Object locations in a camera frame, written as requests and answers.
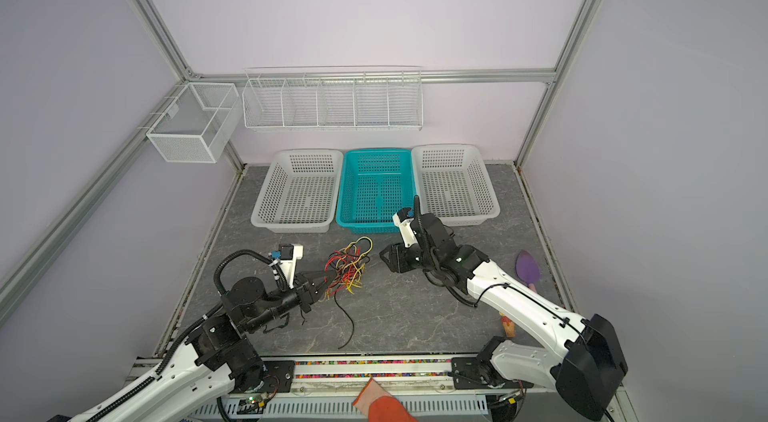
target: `plastic basket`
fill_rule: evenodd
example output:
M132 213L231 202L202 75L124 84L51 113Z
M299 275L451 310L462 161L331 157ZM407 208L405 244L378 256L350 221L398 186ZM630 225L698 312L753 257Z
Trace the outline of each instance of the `plastic basket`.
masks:
M445 225L478 225L499 214L491 178L474 146L441 144L411 151L422 213Z
M328 232L339 194L342 161L338 150L277 153L250 222L274 233Z
M359 149L344 155L336 223L355 234L396 233L392 216L413 205L411 152Z

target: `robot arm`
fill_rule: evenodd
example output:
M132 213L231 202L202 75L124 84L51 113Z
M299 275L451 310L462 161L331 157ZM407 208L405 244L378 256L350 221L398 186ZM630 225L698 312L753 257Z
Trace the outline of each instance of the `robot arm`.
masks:
M272 266L278 289L267 293L261 279L245 277L226 290L221 270L241 255ZM179 420L211 398L263 389L269 375L246 333L286 318L295 307L309 312L332 281L324 272L294 275L301 256L301 245L281 245L271 261L248 250L226 257L214 276L221 303L179 334L158 366L71 422Z
M420 214L418 197L413 209L401 209L392 219L403 243L389 245L379 254L392 272L421 269L431 283L446 286L459 302L491 305L544 347L494 338L473 365L478 369L475 379L490 386L518 379L553 388L577 412L600 420L627 373L609 321L569 312L514 280L475 247L456 245L439 218Z

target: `orange object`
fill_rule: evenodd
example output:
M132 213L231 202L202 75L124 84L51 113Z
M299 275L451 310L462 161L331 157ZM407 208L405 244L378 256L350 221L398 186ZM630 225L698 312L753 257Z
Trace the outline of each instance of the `orange object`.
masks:
M376 399L371 404L371 409L368 413L369 422L416 422L408 413L408 410L400 404L398 399L391 395L386 395L382 398Z
M369 422L417 422L398 399L389 395L373 378L360 390L352 405L367 416Z
M504 326L504 333L507 337L514 337L514 322L512 319L502 314L502 325Z

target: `purple spatula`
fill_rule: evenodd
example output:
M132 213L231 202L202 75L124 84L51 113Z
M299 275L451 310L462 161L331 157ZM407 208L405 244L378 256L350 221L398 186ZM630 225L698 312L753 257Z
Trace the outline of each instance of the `purple spatula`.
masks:
M528 251L520 251L518 254L518 261L514 264L514 270L518 274L518 277L526 284L528 288L537 293L535 283L542 277L542 274L538 270L538 264L533 258L533 255Z

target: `white wire basket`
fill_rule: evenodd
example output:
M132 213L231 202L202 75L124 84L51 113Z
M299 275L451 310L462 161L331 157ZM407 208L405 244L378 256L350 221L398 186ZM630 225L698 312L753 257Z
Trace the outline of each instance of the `white wire basket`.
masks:
M270 130L421 129L421 77L277 78L249 76L245 126Z
M234 84L189 82L147 137L168 162L215 163L242 115Z
M328 232L336 211L343 160L338 150L277 153L250 222L274 233Z
M496 192L476 147L417 146L411 161L422 213L435 214L445 225L479 225L499 215Z

